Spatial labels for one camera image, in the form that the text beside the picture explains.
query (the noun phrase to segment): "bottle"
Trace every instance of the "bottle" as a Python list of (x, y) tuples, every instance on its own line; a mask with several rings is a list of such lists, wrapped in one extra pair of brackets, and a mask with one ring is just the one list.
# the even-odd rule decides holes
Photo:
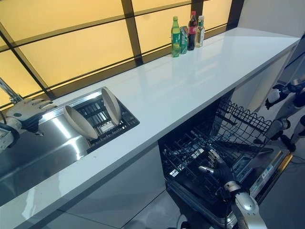
[(180, 54), (186, 54), (187, 51), (187, 26), (180, 27)]
[(180, 52), (180, 27), (178, 25), (178, 17), (173, 16), (172, 26), (172, 57), (178, 57)]
[(187, 44), (187, 50), (194, 50), (195, 48), (195, 36), (196, 36), (196, 11), (192, 11), (191, 13), (191, 19), (189, 22), (189, 42)]
[(198, 26), (196, 30), (196, 37), (195, 37), (195, 47), (201, 47), (203, 44), (203, 37), (204, 37), (204, 26), (203, 26), (203, 19), (204, 17), (201, 15), (198, 18)]

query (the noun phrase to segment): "cable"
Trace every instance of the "cable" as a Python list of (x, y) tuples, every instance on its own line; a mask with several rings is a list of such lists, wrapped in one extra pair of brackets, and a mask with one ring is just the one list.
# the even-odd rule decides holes
[(6, 124), (7, 122), (6, 122), (5, 116), (4, 116), (4, 114), (2, 113), (2, 111), (0, 111), (0, 116), (1, 116), (1, 118), (3, 119), (4, 124)]
[(294, 155), (294, 157), (295, 157), (295, 158), (298, 158), (298, 159), (300, 159), (300, 160), (305, 161), (305, 158), (302, 158), (302, 157), (300, 157), (300, 156), (296, 156), (296, 155)]
[(296, 165), (305, 165), (305, 162), (294, 162), (294, 161), (291, 161), (292, 164), (296, 164)]
[(225, 219), (224, 219), (224, 229), (227, 229), (227, 224), (228, 224), (228, 215), (229, 215), (229, 207), (230, 207), (230, 204), (231, 202), (229, 201), (228, 202), (228, 205), (227, 205), (227, 209), (226, 209), (226, 212), (225, 212)]
[[(300, 156), (295, 156), (295, 155), (294, 155), (294, 158), (305, 161), (305, 158), (302, 158), (302, 157), (300, 157)], [(295, 164), (295, 165), (305, 165), (305, 162), (295, 162), (295, 161), (291, 161), (291, 164)]]

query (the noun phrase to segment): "frosted glass window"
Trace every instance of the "frosted glass window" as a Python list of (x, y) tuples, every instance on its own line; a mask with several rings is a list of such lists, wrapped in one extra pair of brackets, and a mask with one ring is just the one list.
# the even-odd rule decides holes
[(133, 56), (125, 20), (30, 43), (20, 49), (48, 86)]
[(135, 17), (141, 52), (170, 43), (173, 16), (178, 16), (179, 26), (187, 26), (190, 14), (191, 5), (186, 5)]
[(15, 41), (123, 14), (121, 0), (0, 1), (0, 21)]
[(160, 6), (171, 5), (175, 3), (186, 2), (185, 0), (132, 0), (133, 11), (138, 12)]
[[(11, 50), (0, 52), (0, 76), (21, 96), (26, 96), (41, 90)], [(2, 105), (9, 103), (8, 98), (0, 89), (0, 103)]]
[(228, 22), (232, 0), (203, 2), (204, 27), (206, 30)]

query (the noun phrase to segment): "window frame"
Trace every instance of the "window frame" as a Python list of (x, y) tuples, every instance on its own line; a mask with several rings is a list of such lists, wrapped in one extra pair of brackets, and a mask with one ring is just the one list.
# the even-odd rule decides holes
[[(64, 96), (66, 94), (69, 94), (73, 91), (79, 90), (81, 88), (84, 88), (86, 86), (89, 86), (91, 84), (97, 83), (101, 80), (105, 80), (107, 78), (110, 78), (112, 76), (115, 76), (117, 74), (120, 74), (124, 71), (130, 70), (132, 68), (141, 66), (145, 63), (148, 63), (150, 61), (153, 61), (155, 59), (158, 59), (160, 57), (163, 57), (165, 55), (168, 55), (171, 52), (171, 44), (164, 44), (160, 47), (157, 47), (155, 49), (141, 52), (140, 49), (140, 42), (136, 27), (136, 21), (135, 17), (140, 15), (145, 15), (152, 12), (158, 12), (162, 10), (168, 10), (180, 6), (185, 5), (191, 5), (191, 11), (196, 11), (197, 18), (199, 15), (203, 12), (203, 5), (205, 1), (209, 0), (189, 0), (189, 1), (183, 1), (176, 4), (170, 4), (165, 5), (161, 7), (156, 7), (153, 9), (148, 10), (142, 10), (138, 12), (133, 11), (132, 7), (132, 0), (121, 0), (122, 7), (124, 11), (124, 15), (111, 17), (107, 19), (102, 19), (98, 21), (93, 21), (89, 23), (84, 23), (76, 26), (71, 26), (65, 29), (60, 29), (56, 31), (51, 31), (45, 34), (37, 35), (34, 37), (26, 38), (20, 41), (14, 41), (10, 35), (5, 30), (4, 26), (0, 22), (0, 37), (5, 41), (6, 46), (0, 47), (0, 52), (4, 52), (7, 50), (11, 50), (13, 54), (16, 56), (16, 58), (21, 62), (23, 67), (26, 69), (27, 72), (29, 72), (30, 76), (35, 80), (35, 82), (38, 84), (38, 86), (41, 88), (41, 90), (29, 94), (25, 96), (24, 98), (28, 97), (38, 97), (43, 99), (49, 99), (54, 100), (56, 98), (59, 98), (61, 96)], [(228, 31), (230, 29), (236, 28), (239, 22), (239, 18), (241, 15), (242, 7), (244, 4), (244, 0), (232, 0), (230, 13), (228, 22), (226, 24), (222, 24), (219, 26), (216, 26), (214, 28), (210, 28), (205, 31), (204, 38), (208, 39), (212, 36), (215, 36), (217, 34), (220, 34), (222, 32)], [(25, 55), (20, 50), (20, 46), (37, 42), (40, 40), (48, 39), (54, 36), (60, 36), (65, 33), (74, 32), (77, 30), (83, 30), (86, 28), (99, 26), (106, 23), (111, 23), (114, 21), (119, 20), (126, 20), (127, 30), (130, 38), (130, 43), (132, 46), (132, 52), (133, 57), (121, 60), (116, 63), (112, 63), (110, 65), (104, 66), (102, 68), (95, 69), (93, 71), (75, 76), (69, 80), (57, 83), (52, 86), (48, 86), (44, 81), (43, 78), (38, 74), (38, 72), (34, 69), (34, 67), (31, 65), (31, 63), (27, 60)], [(11, 103), (5, 104), (3, 106), (0, 106), (0, 109), (6, 109)]]

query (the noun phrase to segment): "wire rack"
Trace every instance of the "wire rack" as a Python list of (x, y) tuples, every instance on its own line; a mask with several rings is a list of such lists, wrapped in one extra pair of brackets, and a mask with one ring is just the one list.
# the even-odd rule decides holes
[(164, 144), (161, 157), (165, 179), (175, 180), (215, 205), (223, 199), (223, 188), (213, 176), (200, 172), (198, 166), (214, 167), (208, 153), (214, 149), (241, 182), (241, 171), (265, 146), (264, 134), (270, 125), (271, 121), (256, 113), (222, 100), (215, 118)]
[(115, 125), (111, 121), (101, 95), (75, 106), (74, 109), (84, 116), (98, 134), (97, 139), (89, 140), (91, 147), (87, 150), (88, 153), (115, 139), (140, 123), (120, 101), (118, 101), (118, 103), (122, 112), (122, 120), (118, 125)]

